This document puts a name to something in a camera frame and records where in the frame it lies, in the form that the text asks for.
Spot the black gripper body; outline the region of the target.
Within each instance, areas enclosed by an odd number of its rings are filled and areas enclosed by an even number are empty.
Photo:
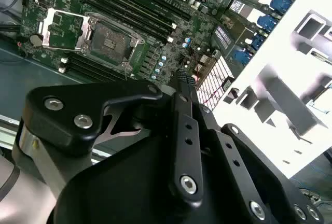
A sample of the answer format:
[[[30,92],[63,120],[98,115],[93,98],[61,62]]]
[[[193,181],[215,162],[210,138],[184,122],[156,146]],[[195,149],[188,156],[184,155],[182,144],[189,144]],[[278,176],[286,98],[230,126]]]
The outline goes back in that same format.
[[[147,138],[82,171],[64,188],[54,223],[188,223],[204,200],[203,153],[175,161]]]

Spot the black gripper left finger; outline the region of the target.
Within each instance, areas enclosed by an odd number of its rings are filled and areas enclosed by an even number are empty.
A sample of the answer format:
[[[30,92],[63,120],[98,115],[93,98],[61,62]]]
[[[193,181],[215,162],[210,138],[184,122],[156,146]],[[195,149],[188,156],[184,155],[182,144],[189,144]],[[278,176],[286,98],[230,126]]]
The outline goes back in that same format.
[[[176,72],[161,87],[131,80],[33,89],[22,114],[22,150],[56,201],[76,175],[147,138],[166,142],[187,171],[183,155],[201,152],[187,77]]]

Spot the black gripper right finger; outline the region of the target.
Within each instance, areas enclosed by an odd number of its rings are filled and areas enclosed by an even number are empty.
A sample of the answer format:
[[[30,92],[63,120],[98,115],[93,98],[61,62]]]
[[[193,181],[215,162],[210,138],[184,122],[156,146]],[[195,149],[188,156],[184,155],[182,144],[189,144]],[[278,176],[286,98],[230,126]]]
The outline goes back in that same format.
[[[204,200],[188,223],[323,223],[314,204],[235,125],[220,127],[188,76],[203,149]]]

